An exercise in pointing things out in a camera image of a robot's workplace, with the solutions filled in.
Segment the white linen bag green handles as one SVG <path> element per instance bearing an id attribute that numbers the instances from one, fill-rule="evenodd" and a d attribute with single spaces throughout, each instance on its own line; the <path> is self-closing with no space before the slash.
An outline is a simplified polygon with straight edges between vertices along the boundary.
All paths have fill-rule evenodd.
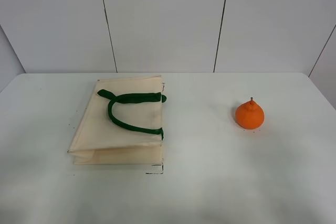
<path id="1" fill-rule="evenodd" d="M 161 165 L 161 76 L 98 80 L 68 154 L 76 165 Z"/>

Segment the orange with stem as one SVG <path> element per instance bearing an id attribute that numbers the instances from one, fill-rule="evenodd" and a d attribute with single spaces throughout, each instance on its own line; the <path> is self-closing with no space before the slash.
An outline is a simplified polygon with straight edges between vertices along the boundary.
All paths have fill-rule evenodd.
<path id="1" fill-rule="evenodd" d="M 254 130 L 260 127 L 265 120 L 263 109 L 251 97 L 249 101 L 241 104 L 235 111 L 236 123 L 244 129 Z"/>

